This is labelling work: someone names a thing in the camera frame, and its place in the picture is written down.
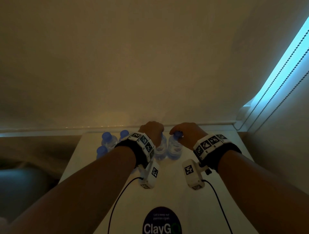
water bottle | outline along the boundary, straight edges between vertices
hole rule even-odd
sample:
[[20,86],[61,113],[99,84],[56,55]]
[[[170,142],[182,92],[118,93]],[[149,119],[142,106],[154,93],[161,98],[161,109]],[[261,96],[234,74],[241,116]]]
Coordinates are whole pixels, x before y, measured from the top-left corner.
[[110,152],[118,143],[117,137],[112,135],[110,132],[105,132],[102,134],[101,145],[104,145]]
[[122,131],[120,132],[119,142],[121,142],[122,139],[125,138],[127,135],[129,135],[129,131],[128,131],[128,130],[122,130]]
[[180,144],[177,140],[182,136],[182,132],[177,131],[168,139],[167,156],[172,160],[177,160],[181,156],[182,144]]
[[166,157],[166,149],[167,149],[167,144],[166,144],[166,137],[161,133],[161,145],[159,147],[156,147],[155,153],[154,153],[154,158],[156,160],[163,160]]
[[102,158],[105,154],[107,154],[108,150],[105,146],[100,146],[97,149],[97,159]]

